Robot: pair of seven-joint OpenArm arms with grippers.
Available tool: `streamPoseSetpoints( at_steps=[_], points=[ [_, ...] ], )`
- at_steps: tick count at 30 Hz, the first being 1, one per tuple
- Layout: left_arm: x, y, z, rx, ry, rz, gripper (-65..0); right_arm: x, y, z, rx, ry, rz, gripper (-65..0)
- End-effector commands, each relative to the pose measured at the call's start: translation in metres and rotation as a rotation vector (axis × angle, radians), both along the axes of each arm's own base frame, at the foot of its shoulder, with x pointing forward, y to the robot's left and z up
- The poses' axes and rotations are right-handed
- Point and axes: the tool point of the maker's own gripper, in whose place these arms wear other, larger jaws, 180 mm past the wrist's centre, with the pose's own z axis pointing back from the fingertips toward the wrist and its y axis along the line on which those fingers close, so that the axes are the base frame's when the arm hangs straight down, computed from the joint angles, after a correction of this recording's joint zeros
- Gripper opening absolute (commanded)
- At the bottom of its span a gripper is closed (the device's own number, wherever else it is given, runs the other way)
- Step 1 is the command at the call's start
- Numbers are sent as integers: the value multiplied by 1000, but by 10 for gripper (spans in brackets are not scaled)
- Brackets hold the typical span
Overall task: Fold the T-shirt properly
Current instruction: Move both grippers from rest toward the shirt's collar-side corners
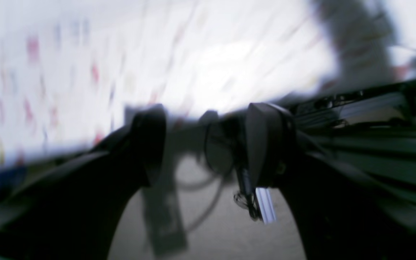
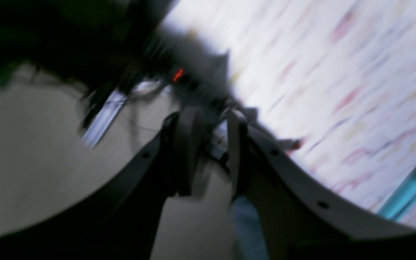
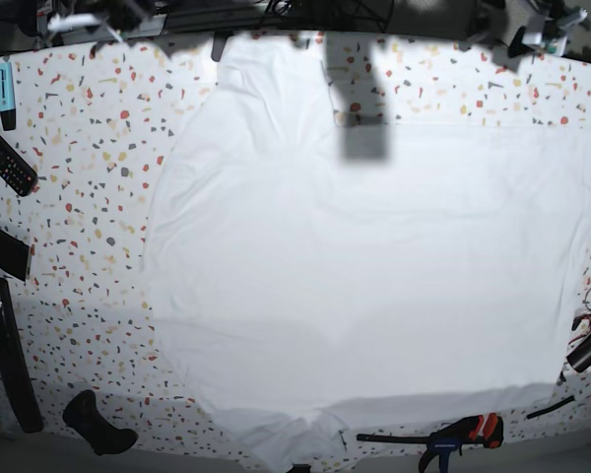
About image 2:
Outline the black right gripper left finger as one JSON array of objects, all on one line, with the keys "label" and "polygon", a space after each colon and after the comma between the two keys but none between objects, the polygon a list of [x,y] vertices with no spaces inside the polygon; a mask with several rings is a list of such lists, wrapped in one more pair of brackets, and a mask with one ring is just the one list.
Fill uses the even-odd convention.
[{"label": "black right gripper left finger", "polygon": [[0,237],[0,260],[148,260],[169,196],[190,196],[207,128],[201,107],[165,118],[114,178],[63,212]]}]

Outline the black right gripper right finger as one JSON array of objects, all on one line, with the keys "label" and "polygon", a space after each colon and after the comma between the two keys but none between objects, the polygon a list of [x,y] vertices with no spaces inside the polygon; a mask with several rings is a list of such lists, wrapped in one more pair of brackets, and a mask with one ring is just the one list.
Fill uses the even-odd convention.
[{"label": "black right gripper right finger", "polygon": [[416,229],[322,186],[241,112],[227,132],[233,196],[256,208],[271,260],[416,260]]}]

